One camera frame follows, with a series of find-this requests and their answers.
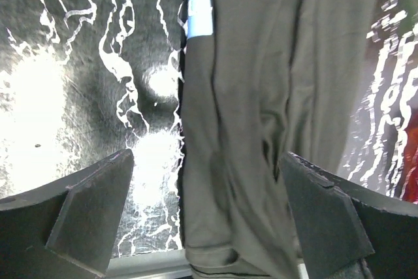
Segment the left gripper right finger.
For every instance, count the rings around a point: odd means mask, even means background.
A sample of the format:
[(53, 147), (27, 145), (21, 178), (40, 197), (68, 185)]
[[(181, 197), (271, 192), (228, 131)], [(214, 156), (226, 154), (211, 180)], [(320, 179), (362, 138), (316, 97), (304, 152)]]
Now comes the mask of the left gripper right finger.
[(280, 173), (310, 278), (417, 277), (417, 205), (293, 153), (282, 156)]

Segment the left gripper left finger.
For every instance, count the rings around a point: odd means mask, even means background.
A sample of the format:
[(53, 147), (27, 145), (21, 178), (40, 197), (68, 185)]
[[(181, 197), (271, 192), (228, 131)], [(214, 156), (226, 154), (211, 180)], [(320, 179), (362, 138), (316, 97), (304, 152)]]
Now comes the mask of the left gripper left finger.
[(105, 277), (133, 167), (124, 149), (1, 199), (1, 277)]

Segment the black t shirt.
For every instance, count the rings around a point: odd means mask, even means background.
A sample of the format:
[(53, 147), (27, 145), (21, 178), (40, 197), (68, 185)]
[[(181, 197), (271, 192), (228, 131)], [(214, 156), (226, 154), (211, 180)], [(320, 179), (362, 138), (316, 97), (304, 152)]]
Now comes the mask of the black t shirt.
[(181, 117), (194, 278), (298, 278), (280, 157), (334, 172), (376, 0), (187, 0)]

